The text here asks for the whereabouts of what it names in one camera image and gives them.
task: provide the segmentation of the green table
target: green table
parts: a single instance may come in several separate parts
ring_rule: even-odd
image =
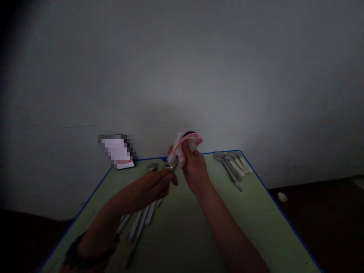
[[[204,154],[211,182],[238,225],[252,241],[271,272],[320,272],[256,173],[247,174],[239,192],[222,164]],[[75,221],[43,264],[41,272],[59,272],[70,244],[94,220],[96,214],[117,191],[147,171],[150,163],[161,168],[162,158],[137,161],[131,169],[110,169],[95,189]],[[169,195],[156,208],[152,224],[143,231],[138,255],[130,272],[222,272],[227,271],[214,243],[209,226],[182,170],[175,172],[179,186],[171,185]],[[134,216],[124,229],[106,272],[124,272],[132,246],[125,238]]]

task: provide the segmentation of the blurred object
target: blurred object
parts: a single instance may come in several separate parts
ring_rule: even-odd
[[[105,150],[105,155],[113,162],[116,169],[135,167],[134,140],[128,135],[99,135],[99,144]]]
[[[283,203],[285,203],[285,202],[287,202],[287,201],[288,201],[288,197],[287,197],[287,195],[285,195],[283,192],[279,192],[279,193],[277,194],[277,197],[278,197],[279,201],[281,201],[281,202],[283,202]]]

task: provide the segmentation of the utensil handle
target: utensil handle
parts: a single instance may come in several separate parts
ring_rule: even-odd
[[[148,225],[151,224],[156,203],[157,203],[157,201],[154,201],[151,204],[151,207],[149,208],[149,211],[148,211],[148,214],[147,214],[147,218],[145,219],[145,223],[144,223],[146,226],[148,226]]]
[[[238,167],[238,165],[235,164],[234,161],[230,160],[230,164],[238,172],[238,174],[240,174],[241,176],[245,175],[245,173]]]
[[[126,226],[126,224],[128,223],[128,221],[129,221],[129,218],[130,218],[130,214],[128,214],[128,215],[126,215],[124,218],[123,218],[123,220],[122,220],[122,222],[120,223],[120,225],[119,225],[119,227],[118,227],[118,229],[117,229],[117,231],[116,231],[116,233],[117,234],[121,234],[122,233],[122,231],[123,231],[123,229],[124,229],[124,227]]]
[[[133,223],[132,227],[130,228],[128,238],[126,239],[127,244],[130,244],[134,238],[142,211],[143,210],[139,210],[138,213],[136,214],[134,223]]]
[[[157,207],[160,207],[160,205],[161,205],[162,201],[163,201],[163,198],[161,198],[161,199],[159,199],[159,200],[157,201]]]
[[[234,158],[234,159],[235,159],[235,162],[237,163],[238,167],[239,167],[240,169],[242,169],[242,170],[243,170],[243,172],[245,172],[245,173],[248,173],[248,172],[249,172],[249,170],[247,169],[247,167],[245,167],[245,166],[241,163],[241,161],[239,160],[239,158]]]
[[[226,159],[226,158],[224,158],[224,160],[225,160],[225,162],[226,162],[227,166],[229,167],[230,171],[234,174],[235,178],[236,178],[239,182],[241,182],[241,181],[242,181],[242,179],[241,179],[240,175],[236,172],[236,170],[232,167],[232,165],[231,165],[231,163],[230,163],[230,160],[228,160],[228,159]]]
[[[242,162],[242,164],[247,167],[247,169],[249,170],[250,173],[253,172],[253,169],[251,168],[251,166],[245,161],[244,157],[239,156],[240,161]]]
[[[136,257],[137,251],[138,251],[138,247],[139,247],[139,239],[135,243],[135,246],[134,246],[133,250],[131,251],[131,253],[129,254],[128,259],[125,262],[125,268],[126,269],[130,268],[130,266],[134,263],[135,257]]]
[[[227,170],[227,172],[229,173],[229,175],[231,176],[231,178],[233,179],[233,181],[234,182],[238,182],[238,180],[236,179],[234,173],[230,170],[229,166],[225,162],[225,159],[224,158],[221,158],[221,159],[222,159],[222,163],[223,163],[225,169]]]

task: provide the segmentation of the small white object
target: small white object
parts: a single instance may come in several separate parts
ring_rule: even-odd
[[[278,197],[279,201],[281,201],[281,202],[283,202],[283,203],[285,203],[285,202],[287,202],[287,201],[288,201],[288,197],[287,197],[287,195],[285,195],[283,192],[279,192],[279,193],[277,194],[277,197]]]

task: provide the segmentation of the floor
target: floor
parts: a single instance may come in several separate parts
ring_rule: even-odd
[[[277,199],[281,191],[288,202]],[[324,272],[364,272],[364,190],[341,179],[270,190]]]
[[[288,202],[277,200],[279,191],[287,195]],[[272,189],[270,193],[325,272],[364,272],[364,190],[352,179]],[[72,222],[6,210],[0,213],[7,223],[2,247],[21,261],[8,261],[13,272],[28,273],[39,267]]]
[[[5,265],[2,267],[11,268],[11,272],[28,273],[39,267],[72,222],[58,222],[8,210],[0,210],[0,216],[6,223],[2,253],[19,258],[16,263],[13,259],[3,259]]]

